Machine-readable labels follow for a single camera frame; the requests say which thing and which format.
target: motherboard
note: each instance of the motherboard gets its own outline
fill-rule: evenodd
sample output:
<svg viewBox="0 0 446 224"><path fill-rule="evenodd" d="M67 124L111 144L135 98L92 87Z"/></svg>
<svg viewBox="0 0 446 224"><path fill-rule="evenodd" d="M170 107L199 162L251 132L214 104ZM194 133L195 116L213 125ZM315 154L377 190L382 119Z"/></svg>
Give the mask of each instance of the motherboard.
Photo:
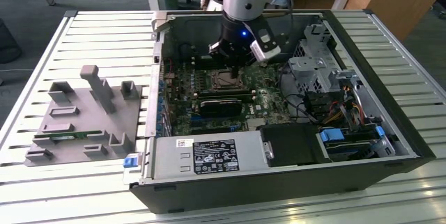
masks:
<svg viewBox="0 0 446 224"><path fill-rule="evenodd" d="M167 64L173 135L254 131L261 125L290 122L278 88L282 65L254 63L233 78L227 69Z"/></svg>

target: metal bracket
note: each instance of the metal bracket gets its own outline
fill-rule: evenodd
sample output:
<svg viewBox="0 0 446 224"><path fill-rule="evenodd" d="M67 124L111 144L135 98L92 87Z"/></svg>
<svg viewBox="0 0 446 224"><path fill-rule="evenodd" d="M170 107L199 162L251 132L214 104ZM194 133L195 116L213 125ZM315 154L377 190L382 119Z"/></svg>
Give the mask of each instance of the metal bracket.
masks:
<svg viewBox="0 0 446 224"><path fill-rule="evenodd" d="M167 17L166 11L157 11L154 12L153 16L153 28L154 32L161 32L170 27L169 22L170 19Z"/></svg>

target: metal slat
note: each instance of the metal slat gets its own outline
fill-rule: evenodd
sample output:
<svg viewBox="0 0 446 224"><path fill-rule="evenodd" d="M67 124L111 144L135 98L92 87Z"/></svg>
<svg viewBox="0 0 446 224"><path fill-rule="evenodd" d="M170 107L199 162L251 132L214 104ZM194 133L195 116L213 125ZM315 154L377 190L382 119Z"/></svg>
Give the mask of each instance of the metal slat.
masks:
<svg viewBox="0 0 446 224"><path fill-rule="evenodd" d="M417 74L417 71L410 66L373 67L373 70L380 77Z"/></svg>
<svg viewBox="0 0 446 224"><path fill-rule="evenodd" d="M78 14L154 14L154 11L79 11Z"/></svg>
<svg viewBox="0 0 446 224"><path fill-rule="evenodd" d="M377 26L372 23L342 23L342 27L346 30L377 29Z"/></svg>
<svg viewBox="0 0 446 224"><path fill-rule="evenodd" d="M353 64L349 59L342 59L344 64L348 69L353 69ZM388 69L381 70L397 70L397 69L410 69L409 63L404 58L381 58L381 59L368 59L369 64L373 68L377 67L390 67Z"/></svg>
<svg viewBox="0 0 446 224"><path fill-rule="evenodd" d="M385 36L352 36L356 43L388 43L390 42Z"/></svg>
<svg viewBox="0 0 446 224"><path fill-rule="evenodd" d="M98 67L119 67L119 66L149 66L153 65L153 58L98 58L94 60ZM91 64L91 59L80 60L59 60L47 64L48 69L82 68Z"/></svg>
<svg viewBox="0 0 446 224"><path fill-rule="evenodd" d="M141 32L154 32L151 26L147 27L79 27L70 28L67 35L78 34L115 34L115 33L141 33Z"/></svg>
<svg viewBox="0 0 446 224"><path fill-rule="evenodd" d="M357 43L358 49L362 50L396 50L396 47L390 43ZM337 45L337 50L342 51L342 47Z"/></svg>
<svg viewBox="0 0 446 224"><path fill-rule="evenodd" d="M446 117L410 119L417 130L445 128Z"/></svg>
<svg viewBox="0 0 446 224"><path fill-rule="evenodd" d="M361 51L365 58L390 58L390 57L402 57L401 53L397 50L382 50L382 51ZM348 58L348 55L344 51L338 50L340 57Z"/></svg>
<svg viewBox="0 0 446 224"><path fill-rule="evenodd" d="M336 11L333 14L338 18L368 18L368 14L365 14L362 11Z"/></svg>
<svg viewBox="0 0 446 224"><path fill-rule="evenodd" d="M153 21L146 20L106 20L106 21L74 21L71 27L137 27L151 26Z"/></svg>
<svg viewBox="0 0 446 224"><path fill-rule="evenodd" d="M421 130L420 134L424 138L446 136L446 127L437 130Z"/></svg>
<svg viewBox="0 0 446 224"><path fill-rule="evenodd" d="M425 99L425 100L401 100L397 101L398 105L401 107L410 107L414 105L429 105L429 104L444 104L442 100L436 98L436 99Z"/></svg>
<svg viewBox="0 0 446 224"><path fill-rule="evenodd" d="M79 51L79 50L111 50L111 49L135 49L135 48L154 48L155 42L151 40L126 41L126 42L88 42L88 43L63 43L60 44L60 51Z"/></svg>
<svg viewBox="0 0 446 224"><path fill-rule="evenodd" d="M384 36L380 30L348 30L350 36Z"/></svg>
<svg viewBox="0 0 446 224"><path fill-rule="evenodd" d="M79 14L75 17L75 21L79 20L137 20L137 19L151 19L153 15L151 14Z"/></svg>
<svg viewBox="0 0 446 224"><path fill-rule="evenodd" d="M87 34L66 36L63 42L135 41L151 39L151 33Z"/></svg>
<svg viewBox="0 0 446 224"><path fill-rule="evenodd" d="M400 85L400 84L425 84L426 83L421 75L382 76L381 80L388 86Z"/></svg>
<svg viewBox="0 0 446 224"><path fill-rule="evenodd" d="M79 78L79 74L82 72L80 68L75 69L59 69L50 70L42 76L46 80L54 79L76 79ZM150 66L135 66L135 67L111 67L99 69L99 77L126 77L126 76L141 76L150 75L153 69Z"/></svg>
<svg viewBox="0 0 446 224"><path fill-rule="evenodd" d="M381 59L368 59L372 66L404 66L409 65L404 58L381 58Z"/></svg>
<svg viewBox="0 0 446 224"><path fill-rule="evenodd" d="M54 54L55 60L71 60L71 59L91 59L91 58L130 58L130 57L147 57L153 58L154 49L117 49L117 50L83 50L83 51L66 51L56 52Z"/></svg>
<svg viewBox="0 0 446 224"><path fill-rule="evenodd" d="M370 18L338 18L341 23L373 23Z"/></svg>
<svg viewBox="0 0 446 224"><path fill-rule="evenodd" d="M446 115L446 105L425 105L420 107L404 108L409 118Z"/></svg>
<svg viewBox="0 0 446 224"><path fill-rule="evenodd" d="M434 93L433 88L428 85L388 86L388 89L394 96Z"/></svg>

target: metal case frame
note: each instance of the metal case frame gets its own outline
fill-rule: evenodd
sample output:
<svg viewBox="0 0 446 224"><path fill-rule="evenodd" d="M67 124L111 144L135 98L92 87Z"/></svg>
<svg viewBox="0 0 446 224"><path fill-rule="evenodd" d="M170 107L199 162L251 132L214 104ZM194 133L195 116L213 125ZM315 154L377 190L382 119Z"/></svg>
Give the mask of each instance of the metal case frame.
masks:
<svg viewBox="0 0 446 224"><path fill-rule="evenodd" d="M412 171L436 159L425 140L405 115L384 82L378 78L342 24L329 10L305 10L299 13L319 13L325 24L349 55L361 80L373 89L378 106L389 114L418 157L398 160L370 161L298 171L281 171L269 174L227 176L225 178L197 179L182 182L147 184L145 178L131 184L131 192L157 213L278 201L321 194L364 190L388 176ZM206 12L169 12L169 15L214 14ZM154 150L157 141L149 141L147 152Z"/></svg>

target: barcode sticker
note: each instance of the barcode sticker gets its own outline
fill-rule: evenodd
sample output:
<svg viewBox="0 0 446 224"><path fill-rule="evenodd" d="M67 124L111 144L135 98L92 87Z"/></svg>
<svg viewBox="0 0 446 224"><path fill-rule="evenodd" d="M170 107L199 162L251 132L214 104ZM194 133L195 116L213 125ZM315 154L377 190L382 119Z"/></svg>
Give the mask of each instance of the barcode sticker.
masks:
<svg viewBox="0 0 446 224"><path fill-rule="evenodd" d="M194 144L194 139L178 139L177 147L191 147Z"/></svg>

